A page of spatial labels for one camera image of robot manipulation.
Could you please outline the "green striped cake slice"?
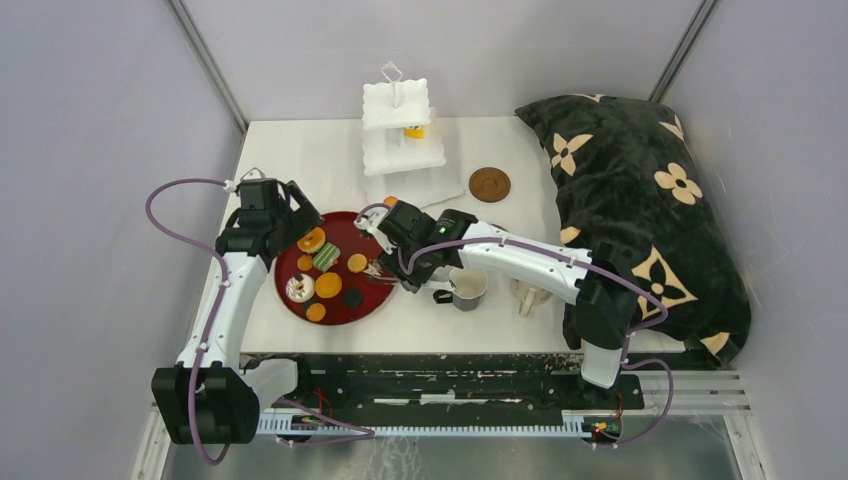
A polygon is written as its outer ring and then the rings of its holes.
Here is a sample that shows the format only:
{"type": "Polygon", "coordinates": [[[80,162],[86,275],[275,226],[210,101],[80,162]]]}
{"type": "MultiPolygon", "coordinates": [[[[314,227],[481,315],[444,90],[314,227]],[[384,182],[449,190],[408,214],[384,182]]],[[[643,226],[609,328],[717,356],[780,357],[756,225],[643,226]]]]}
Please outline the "green striped cake slice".
{"type": "Polygon", "coordinates": [[[326,242],[312,257],[313,267],[321,272],[331,269],[341,255],[341,250],[336,245],[326,242]]]}

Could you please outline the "dark red round tray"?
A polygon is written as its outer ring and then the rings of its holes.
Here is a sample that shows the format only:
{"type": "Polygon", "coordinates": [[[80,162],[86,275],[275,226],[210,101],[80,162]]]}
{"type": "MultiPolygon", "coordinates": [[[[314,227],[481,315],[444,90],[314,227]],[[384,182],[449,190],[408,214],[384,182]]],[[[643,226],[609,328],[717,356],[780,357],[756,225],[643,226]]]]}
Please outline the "dark red round tray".
{"type": "Polygon", "coordinates": [[[362,254],[370,266],[376,264],[381,249],[377,242],[360,235],[354,226],[356,214],[351,211],[336,211],[324,215],[321,225],[329,243],[340,248],[340,257],[330,269],[339,275],[340,292],[328,299],[314,296],[298,303],[286,295],[288,280],[303,274],[316,280],[321,272],[315,268],[302,270],[300,258],[306,253],[294,247],[280,256],[274,263],[273,278],[278,297],[285,308],[303,321],[322,326],[345,325],[365,318],[380,307],[389,297],[394,285],[378,280],[364,272],[354,273],[347,266],[348,259],[362,254]]]}

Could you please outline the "round beige biscuit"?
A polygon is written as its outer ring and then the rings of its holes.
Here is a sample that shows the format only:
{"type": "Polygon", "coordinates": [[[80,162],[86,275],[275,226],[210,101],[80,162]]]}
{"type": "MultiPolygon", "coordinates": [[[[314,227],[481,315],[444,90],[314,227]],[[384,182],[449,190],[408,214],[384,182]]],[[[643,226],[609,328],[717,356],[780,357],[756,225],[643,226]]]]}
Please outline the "round beige biscuit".
{"type": "Polygon", "coordinates": [[[347,269],[352,273],[364,272],[369,265],[369,261],[364,254],[355,253],[351,255],[346,262],[347,269]]]}

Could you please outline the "white three-tier dessert stand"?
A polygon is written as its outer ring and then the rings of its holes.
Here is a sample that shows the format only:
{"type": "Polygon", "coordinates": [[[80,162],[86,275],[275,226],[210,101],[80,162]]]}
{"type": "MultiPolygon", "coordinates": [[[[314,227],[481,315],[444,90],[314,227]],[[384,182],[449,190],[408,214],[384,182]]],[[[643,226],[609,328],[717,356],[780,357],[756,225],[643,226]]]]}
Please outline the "white three-tier dessert stand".
{"type": "Polygon", "coordinates": [[[422,207],[461,196],[464,188],[448,163],[427,80],[406,79],[393,62],[384,64],[381,74],[383,80],[365,84],[362,93],[367,200],[395,196],[422,207]],[[404,128],[414,125],[426,126],[424,139],[404,135],[404,128]]]}

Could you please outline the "dark chocolate sandwich cookie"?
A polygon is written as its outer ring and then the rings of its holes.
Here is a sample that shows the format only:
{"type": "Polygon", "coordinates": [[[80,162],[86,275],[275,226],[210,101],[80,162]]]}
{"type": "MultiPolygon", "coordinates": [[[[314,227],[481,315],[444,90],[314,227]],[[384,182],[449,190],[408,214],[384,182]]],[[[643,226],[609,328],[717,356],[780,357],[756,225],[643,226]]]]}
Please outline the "dark chocolate sandwich cookie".
{"type": "Polygon", "coordinates": [[[349,289],[343,295],[343,304],[349,310],[356,310],[364,301],[363,294],[358,289],[349,289]]]}

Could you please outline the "yellow cake wedge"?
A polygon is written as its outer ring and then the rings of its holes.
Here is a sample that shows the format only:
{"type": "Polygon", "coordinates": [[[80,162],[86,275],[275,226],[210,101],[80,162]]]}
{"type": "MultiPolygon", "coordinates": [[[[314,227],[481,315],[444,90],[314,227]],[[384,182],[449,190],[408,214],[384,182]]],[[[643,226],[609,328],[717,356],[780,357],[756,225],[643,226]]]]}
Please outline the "yellow cake wedge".
{"type": "Polygon", "coordinates": [[[426,126],[425,125],[414,125],[408,126],[404,128],[404,135],[408,138],[415,140],[422,140],[426,136],[426,126]]]}

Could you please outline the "metal serving tongs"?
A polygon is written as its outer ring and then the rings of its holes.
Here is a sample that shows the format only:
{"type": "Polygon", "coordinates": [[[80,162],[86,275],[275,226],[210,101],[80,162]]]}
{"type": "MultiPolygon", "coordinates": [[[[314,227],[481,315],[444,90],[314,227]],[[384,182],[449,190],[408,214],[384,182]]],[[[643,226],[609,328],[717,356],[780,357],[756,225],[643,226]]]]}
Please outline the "metal serving tongs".
{"type": "Polygon", "coordinates": [[[429,280],[418,282],[398,276],[376,261],[370,262],[362,274],[374,282],[398,284],[410,293],[417,293],[421,289],[445,290],[449,292],[455,289],[455,285],[447,275],[435,274],[429,280]]]}

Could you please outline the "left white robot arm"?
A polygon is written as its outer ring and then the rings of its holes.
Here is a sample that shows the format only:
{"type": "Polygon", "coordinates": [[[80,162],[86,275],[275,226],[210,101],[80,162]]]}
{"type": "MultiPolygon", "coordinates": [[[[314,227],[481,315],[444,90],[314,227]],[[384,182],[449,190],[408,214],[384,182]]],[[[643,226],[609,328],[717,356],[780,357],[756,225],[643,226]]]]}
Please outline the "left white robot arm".
{"type": "Polygon", "coordinates": [[[294,181],[274,178],[221,181],[240,205],[213,245],[178,234],[153,215],[166,235],[211,254],[214,282],[202,322],[190,335],[174,366],[155,370],[151,391],[173,443],[247,444],[263,409],[280,397],[291,406],[307,404],[314,379],[288,360],[242,374],[239,359],[246,326],[272,263],[295,247],[323,218],[294,181]]]}

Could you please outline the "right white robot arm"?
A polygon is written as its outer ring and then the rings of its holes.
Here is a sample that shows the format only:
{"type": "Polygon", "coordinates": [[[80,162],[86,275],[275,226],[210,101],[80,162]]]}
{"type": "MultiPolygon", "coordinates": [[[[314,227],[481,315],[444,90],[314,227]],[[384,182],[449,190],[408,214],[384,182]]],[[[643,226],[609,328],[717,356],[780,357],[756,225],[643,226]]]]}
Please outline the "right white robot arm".
{"type": "Polygon", "coordinates": [[[447,209],[432,218],[404,201],[368,206],[354,225],[378,243],[378,264],[408,292],[448,289],[448,282],[436,274],[453,268],[501,274],[562,299],[570,307],[584,355],[577,382],[580,400],[602,408],[617,396],[639,292],[609,246],[592,251],[546,244],[459,210],[447,209]]]}

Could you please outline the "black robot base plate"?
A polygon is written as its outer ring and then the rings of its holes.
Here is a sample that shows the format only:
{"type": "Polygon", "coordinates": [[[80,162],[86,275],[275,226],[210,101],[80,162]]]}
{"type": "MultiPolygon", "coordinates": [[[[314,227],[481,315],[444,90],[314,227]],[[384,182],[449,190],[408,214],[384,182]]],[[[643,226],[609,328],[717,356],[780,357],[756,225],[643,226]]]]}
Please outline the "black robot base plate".
{"type": "Polygon", "coordinates": [[[558,426],[563,412],[644,408],[639,379],[584,381],[579,354],[292,354],[288,399],[368,427],[558,426]]]}

